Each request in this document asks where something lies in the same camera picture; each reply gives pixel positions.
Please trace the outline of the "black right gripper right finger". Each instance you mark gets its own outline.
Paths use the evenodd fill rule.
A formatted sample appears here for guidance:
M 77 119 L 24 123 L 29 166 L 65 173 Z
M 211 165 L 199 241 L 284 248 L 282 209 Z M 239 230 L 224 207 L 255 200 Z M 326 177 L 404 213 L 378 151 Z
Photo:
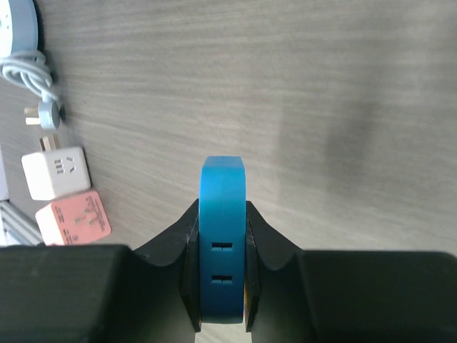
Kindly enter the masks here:
M 456 258 L 305 250 L 246 205 L 246 328 L 254 342 L 454 342 Z

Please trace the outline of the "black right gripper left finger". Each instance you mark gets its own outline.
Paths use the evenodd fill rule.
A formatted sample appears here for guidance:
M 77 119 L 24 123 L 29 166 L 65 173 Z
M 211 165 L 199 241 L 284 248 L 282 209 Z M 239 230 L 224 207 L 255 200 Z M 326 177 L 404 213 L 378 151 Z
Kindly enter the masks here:
M 198 204 L 137 249 L 1 250 L 3 342 L 193 342 L 201 328 Z

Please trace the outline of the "pink cube socket adapter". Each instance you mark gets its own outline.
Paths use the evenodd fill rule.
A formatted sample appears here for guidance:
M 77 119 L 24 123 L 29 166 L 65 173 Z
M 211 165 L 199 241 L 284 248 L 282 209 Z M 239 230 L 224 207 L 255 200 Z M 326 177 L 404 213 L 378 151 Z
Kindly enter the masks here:
M 46 246 L 90 244 L 111 234 L 111 225 L 95 190 L 53 200 L 35 215 Z

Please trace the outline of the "blue plug adapter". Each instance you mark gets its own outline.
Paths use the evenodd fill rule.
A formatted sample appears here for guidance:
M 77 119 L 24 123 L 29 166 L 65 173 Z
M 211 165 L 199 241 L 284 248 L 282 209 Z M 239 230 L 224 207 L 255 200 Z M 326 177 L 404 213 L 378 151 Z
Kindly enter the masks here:
M 243 321 L 246 173 L 239 156 L 209 156 L 199 187 L 201 320 Z

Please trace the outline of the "white cube socket adapter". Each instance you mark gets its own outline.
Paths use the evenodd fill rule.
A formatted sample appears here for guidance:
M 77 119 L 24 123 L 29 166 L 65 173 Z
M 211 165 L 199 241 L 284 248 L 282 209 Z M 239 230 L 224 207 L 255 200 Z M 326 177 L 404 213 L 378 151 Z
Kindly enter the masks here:
M 82 147 L 62 147 L 57 134 L 41 137 L 39 144 L 40 151 L 21 158 L 33 200 L 51 201 L 91 188 Z

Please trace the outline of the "light blue round power strip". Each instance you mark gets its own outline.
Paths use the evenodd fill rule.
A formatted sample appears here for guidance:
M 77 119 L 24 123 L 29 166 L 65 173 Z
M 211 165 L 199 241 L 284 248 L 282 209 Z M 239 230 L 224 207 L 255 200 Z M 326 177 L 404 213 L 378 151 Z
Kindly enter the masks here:
M 1 58 L 37 50 L 39 26 L 32 0 L 1 0 Z

